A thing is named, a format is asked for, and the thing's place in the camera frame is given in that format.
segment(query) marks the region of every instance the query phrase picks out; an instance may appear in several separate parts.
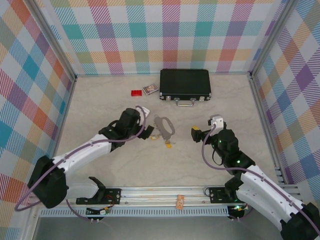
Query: black mounting bracket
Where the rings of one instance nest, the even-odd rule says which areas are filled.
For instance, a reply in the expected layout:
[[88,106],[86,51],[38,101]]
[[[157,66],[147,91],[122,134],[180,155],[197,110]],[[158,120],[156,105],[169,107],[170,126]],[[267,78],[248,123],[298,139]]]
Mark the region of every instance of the black mounting bracket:
[[121,188],[106,188],[96,177],[90,176],[90,180],[94,181],[98,186],[98,191],[92,198],[79,197],[76,199],[77,205],[119,205],[121,198]]
[[94,197],[93,198],[85,198],[80,197],[77,198],[75,201],[75,204],[77,205],[119,205],[121,199],[121,188],[105,188],[104,190],[104,196],[101,198],[101,200],[97,200]]
[[231,199],[225,187],[209,187],[210,203],[212,204],[244,204],[239,199]]

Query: briefcase handle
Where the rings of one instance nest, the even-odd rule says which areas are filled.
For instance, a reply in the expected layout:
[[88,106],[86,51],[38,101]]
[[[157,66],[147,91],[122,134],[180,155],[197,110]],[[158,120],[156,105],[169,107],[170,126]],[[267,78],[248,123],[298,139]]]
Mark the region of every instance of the briefcase handle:
[[195,98],[190,98],[190,101],[192,102],[191,104],[179,104],[180,98],[176,97],[174,100],[175,100],[175,104],[178,107],[192,107],[195,104],[195,101],[196,101]]

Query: red box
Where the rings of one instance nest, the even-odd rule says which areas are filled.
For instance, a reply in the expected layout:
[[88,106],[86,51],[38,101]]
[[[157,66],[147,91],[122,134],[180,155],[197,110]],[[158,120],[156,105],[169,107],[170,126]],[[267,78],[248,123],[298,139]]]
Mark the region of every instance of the red box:
[[142,96],[142,90],[132,90],[131,97],[139,97]]

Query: small card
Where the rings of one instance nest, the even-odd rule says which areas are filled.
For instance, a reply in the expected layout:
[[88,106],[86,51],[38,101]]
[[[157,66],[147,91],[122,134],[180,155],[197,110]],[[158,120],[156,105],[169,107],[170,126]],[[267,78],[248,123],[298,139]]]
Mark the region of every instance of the small card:
[[148,85],[148,86],[145,86],[145,87],[143,87],[142,89],[143,89],[143,91],[144,91],[144,93],[145,93],[146,95],[150,95],[150,94],[152,94],[152,93],[154,93],[154,92],[159,91],[159,87],[158,87],[157,84],[155,84],[155,83],[150,84],[150,85]]
[[178,199],[176,200],[176,209],[182,210],[184,208],[185,196],[178,195]]

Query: metal frame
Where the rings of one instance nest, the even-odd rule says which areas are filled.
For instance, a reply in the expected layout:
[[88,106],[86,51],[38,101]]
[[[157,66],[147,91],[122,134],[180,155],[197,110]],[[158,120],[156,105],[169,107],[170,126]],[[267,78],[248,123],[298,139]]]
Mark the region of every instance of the metal frame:
[[57,155],[58,146],[60,144],[60,140],[61,140],[61,137],[62,137],[62,132],[63,132],[65,124],[66,124],[66,120],[67,120],[68,112],[69,112],[69,109],[70,109],[72,97],[74,96],[74,92],[75,92],[75,89],[76,89],[77,79],[78,78],[76,78],[72,82],[71,87],[70,87],[70,96],[69,96],[68,102],[66,104],[66,108],[64,110],[64,113],[63,113],[63,119],[62,119],[62,122],[61,122],[61,127],[60,127],[60,129],[59,129],[59,131],[57,133],[57,139],[56,139],[54,150],[53,150],[53,154],[52,154],[53,156]]
[[256,53],[259,50],[260,45],[265,38],[265,33],[268,31],[270,24],[272,23],[274,16],[277,13],[278,8],[281,4],[282,4],[282,0],[273,0],[271,8],[268,11],[267,17],[263,21],[261,29],[260,29],[258,35],[256,36],[256,40],[254,41],[254,44],[251,48],[252,50],[251,50],[250,56],[245,62],[245,65],[243,68],[244,71],[247,72],[250,70],[252,62],[254,61],[254,58],[256,56]]
[[[125,73],[125,74],[78,74],[78,78],[101,78],[101,77],[123,77],[124,75],[128,76],[158,76],[160,72],[150,72],[150,73]],[[210,75],[246,75],[246,71],[232,71],[232,72],[212,72],[209,71]]]
[[24,0],[24,3],[28,7],[29,11],[31,12],[34,19],[36,20],[37,24],[40,26],[40,29],[43,32],[43,35],[45,36],[49,45],[52,47],[57,58],[59,59],[62,66],[66,70],[67,74],[75,82],[77,75],[76,75],[74,69],[72,68],[67,56],[65,55],[65,52],[61,48],[61,46],[60,46],[54,32],[52,31],[50,25],[48,24],[45,16],[43,15],[41,9],[39,8],[38,4],[35,2],[35,0]]
[[73,66],[74,66],[75,71],[78,74],[84,74],[85,72],[83,70],[83,67],[82,67],[82,65],[76,55],[74,48],[71,45],[71,42],[69,41],[69,38],[64,30],[64,27],[62,26],[62,23],[59,21],[59,18],[57,16],[55,8],[51,4],[50,0],[42,0],[42,3],[44,5],[46,12],[49,15],[49,18],[51,19],[56,30],[58,31],[66,50],[68,51],[71,59],[73,60]]
[[269,151],[270,151],[270,155],[271,155],[273,164],[275,167],[277,167],[277,169],[279,169],[280,171],[282,170],[283,182],[285,184],[287,184],[287,183],[289,183],[289,180],[288,180],[287,175],[283,171],[285,168],[281,162],[280,153],[279,153],[275,138],[274,138],[272,131],[271,131],[271,128],[270,128],[269,120],[267,117],[267,112],[265,111],[263,103],[262,103],[263,100],[262,100],[261,96],[259,95],[259,90],[258,90],[258,87],[257,87],[257,84],[255,82],[254,77],[252,77],[250,74],[248,74],[247,77],[248,77],[253,100],[254,100],[258,115],[259,115],[259,119],[261,122],[261,126],[262,126],[263,133],[264,133],[264,136],[266,139],[266,143],[267,143]]
[[258,59],[256,60],[255,66],[252,69],[251,75],[255,76],[259,70],[262,68],[263,64],[265,63],[272,47],[274,46],[275,42],[278,40],[282,30],[284,29],[291,13],[298,5],[299,0],[288,0],[279,19],[276,21],[272,32],[270,33]]
[[[276,172],[277,176],[280,177],[281,172],[277,170]],[[288,194],[301,200],[297,185],[279,184],[279,186]],[[114,212],[107,215],[107,217],[225,217],[229,215],[228,206],[241,206],[245,204],[210,203],[210,198],[204,194],[204,190],[208,187],[212,186],[120,187],[120,204],[115,205],[113,207]],[[177,195],[184,195],[184,211],[176,209]],[[34,195],[30,197],[30,203],[37,200]],[[101,205],[76,205],[74,200],[71,200],[70,203],[73,209],[81,215],[84,215],[86,212],[86,207],[101,208]],[[20,240],[33,238],[39,218],[76,217],[71,213],[65,202],[52,209],[47,209],[42,204],[39,204],[28,210],[26,215],[25,225],[22,227],[20,237],[18,238]]]

